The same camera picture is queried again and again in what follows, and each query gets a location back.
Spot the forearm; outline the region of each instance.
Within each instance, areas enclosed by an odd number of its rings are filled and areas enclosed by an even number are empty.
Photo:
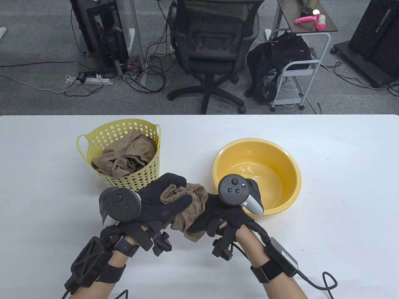
[[[130,237],[126,236],[125,239],[132,245],[138,245],[137,242]],[[108,264],[113,267],[122,268],[126,264],[128,258],[128,256],[119,251],[113,251],[113,255],[108,261]],[[79,288],[69,299],[107,299],[114,285],[114,283],[95,281],[90,287]]]
[[[264,245],[245,225],[237,231],[236,238],[254,268],[270,260],[264,252]],[[269,299],[308,299],[296,281],[284,272],[269,283],[264,283],[263,287]]]

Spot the white cart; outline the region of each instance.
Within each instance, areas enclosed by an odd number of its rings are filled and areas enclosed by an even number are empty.
[[[290,28],[277,28],[276,30],[272,31],[271,37],[273,38],[274,36],[277,36],[279,31],[290,31]],[[271,103],[271,107],[270,107],[270,111],[274,112],[276,111],[275,106],[276,105],[295,105],[295,104],[299,104],[299,109],[303,110],[304,107],[304,102],[306,100],[306,97],[308,96],[309,90],[312,86],[313,80],[316,76],[316,73],[319,70],[319,67],[323,61],[324,55],[327,52],[328,46],[330,45],[330,41],[331,41],[331,35],[328,32],[311,32],[311,33],[297,33],[297,36],[307,36],[307,35],[324,35],[327,37],[327,41],[324,45],[323,48],[323,52],[320,56],[319,59],[316,59],[316,57],[314,57],[313,60],[305,60],[305,61],[294,61],[291,62],[289,64],[287,64],[285,66],[285,68],[282,70],[281,76],[279,77],[279,83],[277,85],[277,94],[276,94],[276,98],[274,99],[274,101]],[[301,69],[301,70],[292,70],[289,71],[288,68],[292,65],[299,65],[299,64],[310,64],[308,69]],[[302,88],[301,83],[298,80],[298,76],[312,76],[310,78],[309,84],[306,87],[306,91],[304,92],[304,89]],[[291,93],[294,95],[294,98],[281,98],[281,96],[279,97],[279,95],[281,94],[280,91],[282,89],[283,86],[283,81],[286,80],[286,82],[288,81],[288,79],[291,79],[295,86],[296,89],[292,89],[290,90]]]

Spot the floor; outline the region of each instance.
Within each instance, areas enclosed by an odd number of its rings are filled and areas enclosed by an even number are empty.
[[[162,34],[164,19],[156,0],[135,0],[143,45],[156,41]],[[338,25],[340,31],[332,34],[331,44],[349,40],[355,31],[369,1],[323,0],[323,4]],[[171,0],[161,0],[164,12]],[[259,9],[261,29],[269,28],[276,8],[274,0],[266,0]],[[69,15],[68,0],[5,0],[0,4],[0,27],[8,31],[0,42],[0,65],[31,63],[37,61],[78,60]],[[264,41],[261,30],[257,41]],[[320,53],[322,42],[309,40]],[[327,54],[326,65],[333,65],[339,56]],[[65,76],[78,70],[75,63],[33,65],[26,67],[0,68],[0,73],[12,76],[41,88],[63,90],[67,87]],[[361,76],[343,63],[338,71],[349,77]],[[242,94],[251,85],[247,68],[240,73],[240,81],[233,85],[225,83],[222,88],[243,98]],[[149,86],[158,84],[150,78]],[[117,79],[115,85],[106,87],[89,97],[65,97],[48,91],[32,89],[0,76],[0,115],[21,114],[198,114],[200,96],[191,96],[169,102],[166,94],[174,89],[196,85],[196,80],[187,76],[175,65],[167,73],[165,89],[156,94],[139,93]],[[73,86],[74,94],[85,94],[82,86]],[[398,114],[399,98],[386,90],[370,90],[352,86],[326,70],[320,70],[308,97],[317,113],[317,102],[324,114]],[[268,106],[259,106],[252,99],[244,98],[248,114],[270,114]],[[212,98],[208,114],[236,114],[230,103]],[[278,106],[279,114],[311,114],[309,105],[304,110],[298,107]]]

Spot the basket handle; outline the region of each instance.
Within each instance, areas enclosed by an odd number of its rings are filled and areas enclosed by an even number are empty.
[[[159,131],[159,133],[157,132],[157,134],[158,134],[158,140],[161,140],[161,136],[162,136],[162,129],[161,129],[161,126],[160,126],[160,125],[156,125],[156,127],[158,128],[158,131]]]
[[[83,136],[86,138],[87,142],[89,142],[86,135],[80,135],[78,138],[76,138],[76,147],[77,147],[77,150],[79,151],[80,155],[82,156],[82,158],[85,159],[87,164],[89,164],[89,161],[87,160],[87,156],[83,155],[82,150],[80,149],[80,145],[79,145],[79,140]]]

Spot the black backpack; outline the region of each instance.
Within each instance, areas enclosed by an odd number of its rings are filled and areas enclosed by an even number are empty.
[[[311,60],[310,50],[301,36],[294,33],[283,35],[261,43],[247,54],[252,86],[244,93],[257,102],[272,102],[277,95],[277,81],[285,66],[293,61]],[[309,64],[292,65],[288,70],[307,69]],[[264,77],[274,74],[265,85]]]

